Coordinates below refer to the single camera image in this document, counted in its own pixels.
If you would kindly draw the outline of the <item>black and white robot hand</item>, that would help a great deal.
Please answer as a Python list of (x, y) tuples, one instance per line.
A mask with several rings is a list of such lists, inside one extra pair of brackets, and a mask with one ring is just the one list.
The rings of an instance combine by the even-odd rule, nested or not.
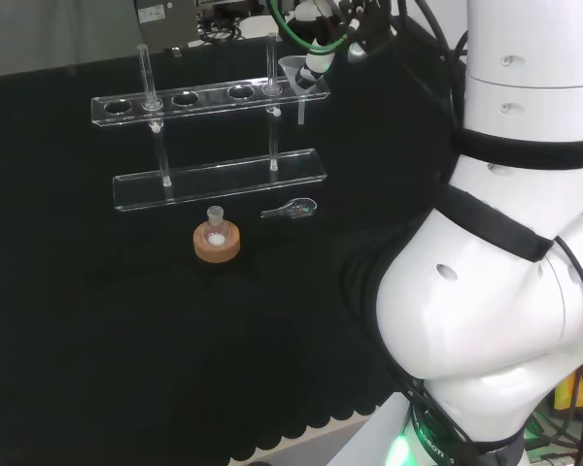
[(343, 49), (348, 61), (358, 63), (382, 49), (392, 37), (390, 1), (301, 1), (288, 26), (314, 47), (295, 74), (295, 82), (309, 89), (325, 75)]

